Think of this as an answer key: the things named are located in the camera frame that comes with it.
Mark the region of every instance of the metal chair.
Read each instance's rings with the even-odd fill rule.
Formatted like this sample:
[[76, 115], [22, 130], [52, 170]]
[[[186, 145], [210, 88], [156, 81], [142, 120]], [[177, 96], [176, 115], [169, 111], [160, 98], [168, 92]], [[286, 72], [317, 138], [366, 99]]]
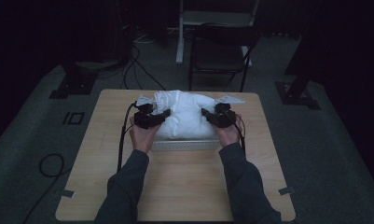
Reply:
[[[204, 23], [196, 26], [192, 39], [189, 60], [189, 90], [192, 77], [197, 73], [231, 74], [231, 81], [242, 72], [242, 92], [248, 70], [251, 51], [261, 33], [255, 26], [237, 26], [218, 23]], [[247, 47], [242, 53], [242, 46]]]

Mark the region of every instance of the gray carpet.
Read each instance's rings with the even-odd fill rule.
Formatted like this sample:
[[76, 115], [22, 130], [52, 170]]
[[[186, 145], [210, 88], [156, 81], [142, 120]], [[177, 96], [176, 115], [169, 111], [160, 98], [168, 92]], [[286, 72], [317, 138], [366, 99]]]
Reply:
[[[177, 65], [176, 35], [169, 35], [167, 42], [151, 40], [145, 37], [139, 40], [145, 43], [135, 44], [140, 50], [138, 62], [167, 90], [186, 91], [188, 41], [185, 62]], [[296, 190], [291, 195], [296, 222], [374, 223], [374, 181], [323, 87], [313, 82], [308, 86], [322, 110], [281, 103], [274, 82], [294, 79], [285, 77], [284, 70], [297, 46], [295, 39], [263, 37], [253, 51], [253, 66], [244, 87], [244, 91], [257, 93], [262, 101], [287, 185]], [[82, 65], [90, 69], [103, 66]], [[53, 178], [39, 172], [42, 158], [60, 153], [64, 170], [73, 166], [101, 90], [119, 89], [122, 82], [120, 70], [102, 72], [91, 95], [50, 100], [49, 95], [58, 88], [63, 76], [63, 70], [56, 67], [43, 77], [0, 138], [0, 223], [22, 223], [51, 184]], [[144, 90], [160, 90], [139, 66], [135, 70], [132, 66], [126, 78], [130, 89], [139, 89], [136, 79]], [[195, 80], [193, 91], [238, 91], [240, 84], [238, 77], [229, 84], [220, 79]], [[85, 116], [80, 124], [63, 124], [67, 113]], [[60, 165], [60, 160], [52, 158], [43, 167], [46, 173], [56, 174]], [[68, 174], [59, 178], [27, 223], [59, 222], [55, 211], [61, 198], [59, 190], [64, 188], [67, 178]]]

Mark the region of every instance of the white cloth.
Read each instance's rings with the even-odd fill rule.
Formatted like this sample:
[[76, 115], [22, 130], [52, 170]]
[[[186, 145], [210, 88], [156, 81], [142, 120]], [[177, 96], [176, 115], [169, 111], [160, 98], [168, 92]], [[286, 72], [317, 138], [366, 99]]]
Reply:
[[157, 102], [155, 114], [171, 109], [157, 132], [157, 137], [168, 139], [208, 139], [215, 130], [201, 115], [201, 109], [214, 113], [215, 99], [183, 91], [159, 91], [155, 93]]

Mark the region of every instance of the table top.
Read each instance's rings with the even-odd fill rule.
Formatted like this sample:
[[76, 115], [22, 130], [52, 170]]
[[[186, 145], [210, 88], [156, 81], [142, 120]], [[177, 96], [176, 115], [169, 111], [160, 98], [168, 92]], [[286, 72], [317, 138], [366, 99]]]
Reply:
[[[56, 211], [59, 220], [94, 220], [106, 196], [108, 178], [117, 170], [118, 146], [126, 110], [143, 94], [155, 91], [102, 91], [94, 108], [66, 190], [74, 197], [62, 196]], [[245, 104], [231, 105], [242, 114], [245, 124], [247, 160], [262, 176], [265, 194], [282, 220], [295, 218], [283, 171], [271, 139], [268, 123], [258, 95], [244, 92], [196, 92], [219, 98], [225, 94], [242, 98]], [[213, 150], [150, 151], [143, 194], [138, 204], [140, 221], [231, 221], [229, 199], [218, 155]], [[123, 162], [132, 153], [132, 142], [125, 136]]]

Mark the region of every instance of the hand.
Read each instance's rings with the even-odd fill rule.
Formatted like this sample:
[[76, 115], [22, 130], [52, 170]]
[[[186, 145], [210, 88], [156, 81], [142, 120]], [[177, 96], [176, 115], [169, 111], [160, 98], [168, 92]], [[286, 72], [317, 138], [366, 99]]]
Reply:
[[[242, 132], [241, 127], [241, 115], [236, 115], [236, 125], [239, 128], [239, 130]], [[231, 125], [227, 128], [218, 128], [214, 126], [214, 129], [216, 130], [216, 133], [218, 134], [219, 143], [222, 147], [225, 147], [227, 145], [230, 145], [232, 143], [238, 143], [240, 141], [240, 134], [237, 131], [236, 127], [234, 125]]]
[[148, 151], [152, 148], [155, 134], [157, 133], [160, 125], [148, 129], [143, 129], [137, 125], [133, 125], [134, 117], [130, 118], [130, 122], [132, 127], [129, 131], [129, 135], [132, 139], [133, 148], [143, 151], [144, 153], [148, 153]]

